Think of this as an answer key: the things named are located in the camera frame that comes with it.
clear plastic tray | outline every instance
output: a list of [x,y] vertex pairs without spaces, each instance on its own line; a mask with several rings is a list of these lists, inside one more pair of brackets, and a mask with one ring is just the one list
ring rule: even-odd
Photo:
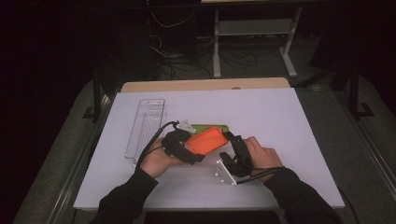
[[134,127],[129,137],[125,158],[133,159],[133,163],[136,165],[142,150],[165,122],[164,99],[141,100],[134,117]]

table leg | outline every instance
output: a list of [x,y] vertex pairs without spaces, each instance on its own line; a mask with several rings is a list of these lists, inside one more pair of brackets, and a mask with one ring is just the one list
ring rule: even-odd
[[282,59],[283,59],[283,63],[285,64],[286,69],[288,69],[288,73],[289,73],[290,77],[297,77],[297,73],[296,73],[294,66],[291,62],[291,59],[289,57],[289,49],[291,46],[291,41],[294,38],[294,34],[295,34],[295,31],[297,28],[297,24],[298,24],[298,20],[300,18],[301,11],[302,11],[301,7],[296,8],[293,20],[290,23],[290,28],[289,28],[289,32],[288,32],[288,37],[286,39],[286,43],[283,47],[279,48],[280,55],[282,56]]
[[219,59],[219,11],[215,15],[215,51],[213,53],[213,77],[220,78],[220,59]]

right hand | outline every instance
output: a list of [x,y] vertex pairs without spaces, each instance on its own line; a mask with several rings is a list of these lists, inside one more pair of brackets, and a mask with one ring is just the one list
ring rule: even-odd
[[[256,175],[262,172],[260,169],[282,167],[282,161],[277,156],[276,151],[273,148],[262,147],[255,137],[249,137],[245,140],[247,149],[250,153],[250,157],[253,161],[253,166],[258,168],[252,170],[251,175]],[[264,183],[269,180],[274,174],[265,175],[259,180]]]

green object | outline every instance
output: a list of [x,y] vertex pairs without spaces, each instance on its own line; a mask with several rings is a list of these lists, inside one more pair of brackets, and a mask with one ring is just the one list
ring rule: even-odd
[[222,133],[230,131],[225,124],[192,124],[191,127],[196,130],[195,134],[202,133],[213,127],[220,128]]

white cable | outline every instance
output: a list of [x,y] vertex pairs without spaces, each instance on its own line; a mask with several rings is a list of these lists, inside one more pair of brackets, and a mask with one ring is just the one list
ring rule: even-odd
[[165,28],[170,28],[170,27],[174,27],[174,26],[178,26],[178,25],[180,25],[180,24],[183,24],[184,22],[186,22],[186,21],[188,21],[189,19],[191,19],[192,16],[193,16],[194,14],[195,14],[195,11],[193,11],[193,12],[190,14],[190,16],[189,16],[186,20],[184,20],[184,21],[181,21],[181,22],[178,22],[178,23],[175,23],[175,24],[172,24],[172,25],[164,25],[164,24],[160,23],[160,22],[157,20],[157,18],[154,16],[154,13],[151,12],[152,18],[153,18],[159,25],[161,25],[162,27],[165,27]]

